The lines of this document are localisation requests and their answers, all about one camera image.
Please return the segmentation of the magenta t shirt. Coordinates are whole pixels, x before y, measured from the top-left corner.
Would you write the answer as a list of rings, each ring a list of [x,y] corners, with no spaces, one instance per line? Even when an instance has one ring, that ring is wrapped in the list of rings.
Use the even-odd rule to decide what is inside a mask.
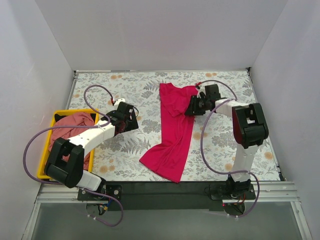
[[[172,83],[159,85],[161,143],[150,148],[139,160],[145,167],[174,183],[179,183],[187,162],[194,116],[186,116],[194,86],[182,88]]]

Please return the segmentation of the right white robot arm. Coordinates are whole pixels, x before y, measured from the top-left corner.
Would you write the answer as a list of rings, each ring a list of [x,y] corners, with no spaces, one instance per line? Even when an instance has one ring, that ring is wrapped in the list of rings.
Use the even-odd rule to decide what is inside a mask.
[[[203,139],[200,139],[200,152],[205,165],[214,173],[227,175],[226,192],[232,199],[237,199],[245,192],[244,186],[251,182],[251,172],[255,155],[269,136],[269,129],[260,103],[241,103],[235,92],[233,98],[221,97],[219,81],[201,88],[202,82],[195,84],[198,93],[190,97],[185,111],[186,116],[222,114],[232,119],[233,136],[237,143],[235,161],[231,171],[220,172],[211,168],[205,159]]]

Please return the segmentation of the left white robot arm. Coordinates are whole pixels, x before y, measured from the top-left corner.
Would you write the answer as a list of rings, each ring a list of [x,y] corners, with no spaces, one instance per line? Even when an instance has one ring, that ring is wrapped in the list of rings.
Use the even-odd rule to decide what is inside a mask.
[[[86,155],[106,140],[139,128],[132,104],[120,99],[115,105],[116,109],[91,128],[68,139],[55,140],[44,173],[68,188],[88,189],[95,200],[103,199],[107,193],[104,179],[84,170]]]

